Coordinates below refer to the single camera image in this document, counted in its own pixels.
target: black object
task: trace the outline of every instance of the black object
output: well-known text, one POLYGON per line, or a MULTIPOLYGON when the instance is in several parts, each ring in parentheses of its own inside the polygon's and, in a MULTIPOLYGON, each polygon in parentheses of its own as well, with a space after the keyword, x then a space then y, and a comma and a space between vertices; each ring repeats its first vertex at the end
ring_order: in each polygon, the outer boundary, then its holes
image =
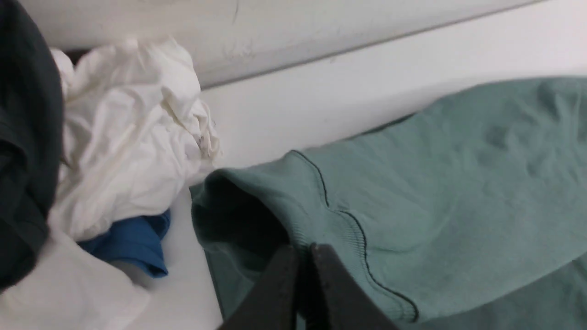
POLYGON ((62 145, 61 79, 21 5, 0 0, 0 290, 35 266, 62 145))
POLYGON ((257 284, 220 330, 397 330, 355 283, 329 245, 310 246, 307 267, 293 247, 277 249, 257 284), (307 274, 301 276, 306 268, 307 274), (304 298, 298 295, 303 292, 304 298))

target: white surface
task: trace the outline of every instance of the white surface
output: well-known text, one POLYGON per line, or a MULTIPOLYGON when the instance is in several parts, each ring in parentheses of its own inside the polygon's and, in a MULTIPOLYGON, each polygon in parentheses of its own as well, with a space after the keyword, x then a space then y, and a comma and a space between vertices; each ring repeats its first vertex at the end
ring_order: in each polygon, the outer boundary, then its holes
POLYGON ((172 33, 203 86, 534 0, 21 0, 50 46, 172 33))
MULTIPOLYGON (((587 1, 553 0, 204 91, 223 164, 247 166, 331 142, 480 82, 587 73, 587 1)), ((188 192, 163 241, 170 275, 130 330, 211 330, 214 289, 188 192)))
POLYGON ((123 272, 51 228, 35 269, 0 295, 0 329, 124 330, 148 302, 123 272))

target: white wall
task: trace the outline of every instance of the white wall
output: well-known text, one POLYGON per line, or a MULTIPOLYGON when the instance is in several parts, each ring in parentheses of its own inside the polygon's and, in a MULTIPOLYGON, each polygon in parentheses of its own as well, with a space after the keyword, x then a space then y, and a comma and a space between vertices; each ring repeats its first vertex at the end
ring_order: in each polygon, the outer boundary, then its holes
POLYGON ((202 85, 536 0, 21 0, 51 46, 173 34, 202 85))

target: white cloth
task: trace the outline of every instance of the white cloth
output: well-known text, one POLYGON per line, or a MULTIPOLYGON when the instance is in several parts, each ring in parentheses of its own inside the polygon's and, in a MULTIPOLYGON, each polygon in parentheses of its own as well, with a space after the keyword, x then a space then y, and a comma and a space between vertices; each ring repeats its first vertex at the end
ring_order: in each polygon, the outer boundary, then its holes
POLYGON ((0 329, 122 330, 148 301, 125 273, 53 231, 36 268, 0 295, 0 329))
POLYGON ((211 164, 218 138, 191 58, 172 39, 98 48, 75 70, 53 57, 66 107, 50 237, 35 269, 0 295, 0 329, 122 330, 149 294, 75 242, 163 213, 211 164))
POLYGON ((95 49, 73 77, 70 62, 57 63, 66 108, 52 227, 81 241, 113 221, 161 214, 211 167, 218 138, 192 59, 175 40, 95 49))

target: cotton fabric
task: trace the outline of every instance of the cotton fabric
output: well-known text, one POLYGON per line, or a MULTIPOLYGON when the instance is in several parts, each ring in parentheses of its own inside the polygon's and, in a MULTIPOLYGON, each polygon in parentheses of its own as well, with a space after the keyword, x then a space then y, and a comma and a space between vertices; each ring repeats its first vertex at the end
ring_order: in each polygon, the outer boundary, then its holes
POLYGON ((152 278, 165 277, 161 240, 171 224, 171 212, 128 218, 115 222, 110 229, 89 241, 79 242, 82 249, 106 261, 123 261, 139 267, 152 278))
POLYGON ((581 78, 479 86, 393 126, 215 171, 192 189, 193 219, 220 266, 221 305, 238 306, 287 242, 302 255, 332 245, 375 304, 407 322, 560 269, 587 251, 585 95, 581 78))
POLYGON ((95 49, 62 75, 63 153, 37 267, 0 295, 0 328, 122 330, 149 294, 77 241, 165 212, 219 153, 189 54, 174 40, 95 49))
POLYGON ((63 99, 37 27, 0 3, 0 292, 35 266, 57 185, 63 99))

